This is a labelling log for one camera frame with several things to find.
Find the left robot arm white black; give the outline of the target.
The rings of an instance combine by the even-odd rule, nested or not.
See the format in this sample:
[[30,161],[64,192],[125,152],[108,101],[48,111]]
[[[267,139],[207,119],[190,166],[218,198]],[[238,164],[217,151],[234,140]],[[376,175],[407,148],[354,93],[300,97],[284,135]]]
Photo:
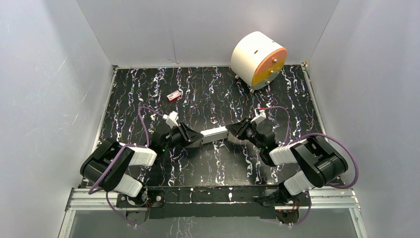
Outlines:
[[203,137],[202,133],[181,122],[172,128],[165,125],[154,131],[149,137],[149,146],[127,146],[107,138],[85,160],[80,174],[99,189],[125,194],[135,206],[143,206],[148,200],[146,186],[126,174],[128,167],[151,167],[167,150],[176,146],[187,147]]

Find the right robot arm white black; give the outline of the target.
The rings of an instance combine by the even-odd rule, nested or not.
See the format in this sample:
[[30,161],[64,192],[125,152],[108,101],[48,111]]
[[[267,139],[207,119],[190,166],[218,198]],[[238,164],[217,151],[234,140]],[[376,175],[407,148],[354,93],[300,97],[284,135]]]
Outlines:
[[261,160],[268,166],[298,164],[300,171],[281,182],[276,191],[256,197],[255,202],[292,205],[299,194],[314,187],[321,188],[348,170],[345,158],[325,140],[324,134],[314,133],[304,139],[279,146],[273,132],[259,130],[250,119],[226,126],[234,138],[247,140],[259,149]]

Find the white cardboard box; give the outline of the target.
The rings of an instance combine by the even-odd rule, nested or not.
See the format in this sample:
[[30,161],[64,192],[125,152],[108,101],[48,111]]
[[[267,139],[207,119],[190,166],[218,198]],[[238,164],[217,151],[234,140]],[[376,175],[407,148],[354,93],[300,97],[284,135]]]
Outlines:
[[228,138],[229,131],[225,126],[201,131],[203,137],[201,138],[202,144],[208,144],[219,140]]

